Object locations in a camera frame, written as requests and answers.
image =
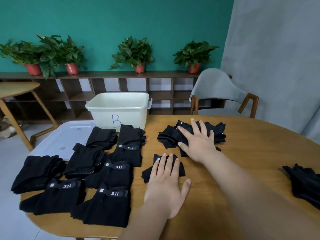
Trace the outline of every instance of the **green plant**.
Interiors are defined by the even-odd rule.
[[[42,62],[46,62],[43,72],[45,77],[54,77],[54,70],[59,65],[75,63],[79,66],[85,59],[82,53],[84,46],[76,46],[70,36],[68,36],[66,42],[62,40],[60,35],[52,35],[51,37],[37,36],[41,40],[40,42],[44,44],[43,47],[45,47],[40,58]]]
[[[0,54],[3,58],[10,57],[14,64],[39,64],[44,47],[26,41],[13,43],[9,40],[5,45],[0,44]]]
[[[192,42],[186,44],[184,48],[173,55],[176,57],[173,62],[180,66],[183,64],[186,64],[186,67],[191,65],[191,68],[193,68],[195,64],[211,62],[210,52],[217,48],[219,47],[209,45],[206,41],[196,43],[192,40]]]
[[[151,56],[152,44],[147,43],[146,40],[147,37],[142,40],[135,39],[135,42],[132,36],[125,38],[124,42],[118,45],[119,52],[112,55],[115,64],[111,65],[109,70],[119,68],[120,63],[134,67],[141,66],[142,62],[153,62],[153,57]]]

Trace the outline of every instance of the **chair backrest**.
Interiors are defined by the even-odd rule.
[[[192,95],[196,95],[199,100],[226,99],[241,104],[247,93],[236,87],[225,72],[217,68],[209,68],[199,75],[189,101]]]

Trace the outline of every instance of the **gray chair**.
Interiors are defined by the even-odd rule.
[[[238,111],[232,111],[226,108],[199,109],[199,100],[202,99],[231,100],[238,102],[241,106]],[[258,108],[259,97],[236,87],[225,72],[216,68],[209,68],[201,72],[192,89],[189,98],[191,102],[190,114],[241,116],[250,99],[253,100],[250,118],[254,118]]]

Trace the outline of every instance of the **hand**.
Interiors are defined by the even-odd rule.
[[[191,119],[191,125],[193,129],[193,135],[187,131],[186,129],[178,126],[178,130],[187,138],[189,146],[182,142],[178,142],[178,146],[184,150],[188,156],[196,162],[203,163],[208,155],[213,156],[217,153],[215,145],[214,145],[214,132],[210,131],[210,136],[207,136],[207,128],[202,121],[199,121],[201,132],[195,122],[195,120]]]
[[[168,219],[171,219],[181,209],[190,190],[191,180],[187,179],[180,191],[178,186],[179,159],[175,160],[172,169],[173,155],[169,155],[167,163],[166,156],[164,153],[161,160],[157,160],[153,164],[144,202],[150,201],[152,204],[162,204],[168,212]]]

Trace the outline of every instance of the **red plant pot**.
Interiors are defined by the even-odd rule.
[[[200,65],[201,65],[201,63],[194,64],[194,67],[193,67],[193,68],[191,68],[191,65],[190,65],[190,66],[189,66],[189,72],[190,72],[191,74],[199,73]]]
[[[79,74],[78,66],[75,63],[66,64],[66,70],[70,75]]]
[[[23,64],[30,75],[41,75],[41,69],[38,64]]]
[[[141,63],[141,65],[137,65],[135,67],[136,73],[144,73],[144,62]]]

